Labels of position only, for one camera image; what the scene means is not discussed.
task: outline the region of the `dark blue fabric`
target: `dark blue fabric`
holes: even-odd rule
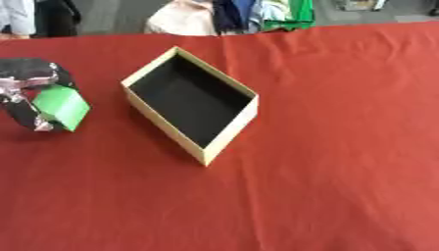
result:
[[[242,28],[239,11],[231,0],[214,0],[214,26],[218,34]]]
[[[232,0],[235,7],[238,9],[241,18],[242,27],[247,29],[249,26],[250,14],[252,13],[255,0]]]
[[[214,0],[217,33],[247,29],[254,4],[255,0]]]

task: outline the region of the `beige box rim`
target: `beige box rim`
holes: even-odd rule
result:
[[[129,88],[145,75],[151,73],[161,64],[176,55],[185,58],[209,74],[221,79],[224,84],[230,85],[237,91],[251,98],[249,104],[247,104],[247,106],[230,122],[230,124],[228,124],[205,148],[200,147],[178,128],[169,123]],[[172,47],[172,49],[162,54],[159,58],[153,60],[139,71],[127,77],[122,81],[122,86],[127,95],[128,101],[133,107],[139,110],[139,112],[148,118],[154,125],[159,127],[165,134],[176,141],[189,154],[206,167],[215,159],[222,149],[224,149],[227,144],[256,117],[258,113],[259,96],[256,92],[177,46]]]

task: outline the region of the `pink fabric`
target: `pink fabric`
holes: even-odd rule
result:
[[[174,0],[146,24],[145,32],[178,35],[216,35],[211,1]]]

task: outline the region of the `person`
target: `person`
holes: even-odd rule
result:
[[[36,37],[76,36],[81,14],[72,0],[37,0]]]
[[[428,15],[430,15],[431,17],[439,16],[439,0],[436,0],[434,8],[428,13]]]
[[[34,0],[0,0],[0,39],[26,39],[36,33]]]

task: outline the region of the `green paper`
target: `green paper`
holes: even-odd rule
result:
[[[77,90],[54,85],[41,91],[32,101],[48,121],[56,121],[69,131],[75,131],[90,110]]]

